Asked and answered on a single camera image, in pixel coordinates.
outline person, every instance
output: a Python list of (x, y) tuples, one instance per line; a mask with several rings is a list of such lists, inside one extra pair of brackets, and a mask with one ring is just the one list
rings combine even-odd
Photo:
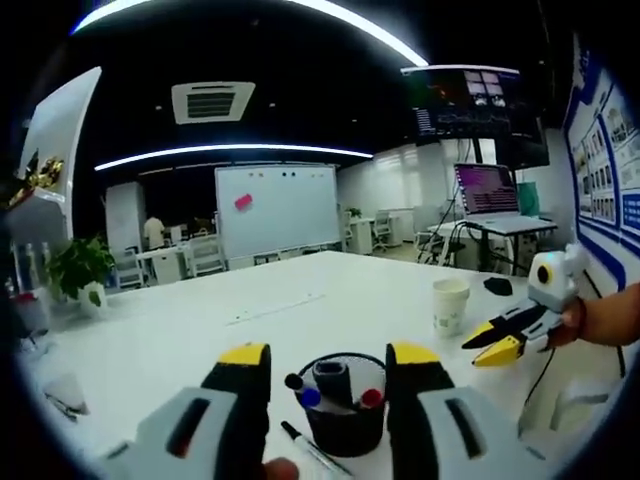
[[(640, 340), (640, 283), (608, 297), (571, 303), (562, 314), (562, 325), (550, 334), (549, 346), (578, 339), (611, 347)], [(265, 472), (267, 480), (298, 478), (298, 468), (285, 458), (265, 464)]]
[(164, 247), (164, 225), (153, 215), (144, 222), (144, 237), (149, 250)]

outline pink sticky note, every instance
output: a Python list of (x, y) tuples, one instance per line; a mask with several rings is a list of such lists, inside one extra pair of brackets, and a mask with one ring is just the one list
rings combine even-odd
[(238, 198), (234, 203), (238, 210), (242, 210), (249, 206), (251, 202), (253, 202), (253, 197), (247, 193), (246, 195)]

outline ceiling light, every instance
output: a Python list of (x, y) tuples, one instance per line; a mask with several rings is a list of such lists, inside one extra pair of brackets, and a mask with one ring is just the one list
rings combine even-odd
[(76, 28), (73, 29), (71, 34), (73, 35), (81, 28), (86, 27), (87, 25), (100, 20), (101, 18), (106, 17), (107, 15), (111, 15), (112, 13), (117, 13), (125, 8), (133, 7), (135, 5), (139, 5), (141, 3), (148, 2), (150, 0), (113, 0), (113, 2), (108, 3), (100, 8), (96, 8), (89, 15), (84, 17), (82, 21), (78, 24)]
[(404, 58), (413, 63), (416, 67), (425, 67), (429, 63), (411, 50), (401, 40), (391, 35), (386, 30), (380, 28), (375, 23), (370, 22), (366, 18), (347, 10), (344, 7), (340, 7), (335, 3), (328, 2), (326, 0), (286, 0), (288, 2), (297, 3), (305, 7), (313, 8), (332, 17), (339, 18), (343, 22), (347, 22), (356, 28), (359, 28), (363, 32), (368, 33), (372, 37), (377, 38), (385, 45), (393, 48), (396, 52), (402, 55)]
[(111, 167), (117, 167), (118, 165), (124, 165), (125, 163), (137, 162), (138, 160), (144, 160), (147, 158), (163, 157), (165, 155), (176, 155), (179, 153), (194, 153), (194, 152), (212, 152), (216, 150), (295, 150), (301, 152), (318, 152), (318, 153), (334, 153), (337, 155), (351, 155), (354, 157), (373, 158), (373, 155), (368, 153), (352, 152), (350, 150), (338, 150), (336, 148), (324, 148), (324, 147), (306, 147), (302, 145), (268, 145), (262, 143), (256, 144), (236, 144), (236, 145), (202, 145), (198, 147), (184, 147), (173, 148), (171, 150), (160, 150), (159, 152), (143, 153), (142, 155), (135, 155), (133, 157), (122, 158), (113, 162), (103, 163), (94, 168), (96, 172), (105, 170)]

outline hand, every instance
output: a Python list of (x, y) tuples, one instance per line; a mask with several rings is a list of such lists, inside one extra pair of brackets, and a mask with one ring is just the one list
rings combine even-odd
[(276, 458), (264, 464), (267, 480), (298, 480), (298, 467), (286, 458)]
[(562, 314), (562, 325), (549, 334), (549, 347), (562, 347), (578, 339), (584, 322), (584, 305), (574, 300)]

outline potted plant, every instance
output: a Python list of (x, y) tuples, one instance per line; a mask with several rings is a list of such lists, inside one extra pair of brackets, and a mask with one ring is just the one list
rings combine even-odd
[(62, 293), (80, 300), (82, 310), (95, 316), (106, 307), (104, 282), (114, 265), (113, 257), (99, 238), (74, 238), (47, 264), (51, 282)]
[(351, 215), (351, 218), (362, 217), (362, 212), (360, 211), (359, 208), (350, 207), (350, 208), (347, 208), (347, 212), (349, 212), (349, 215)]

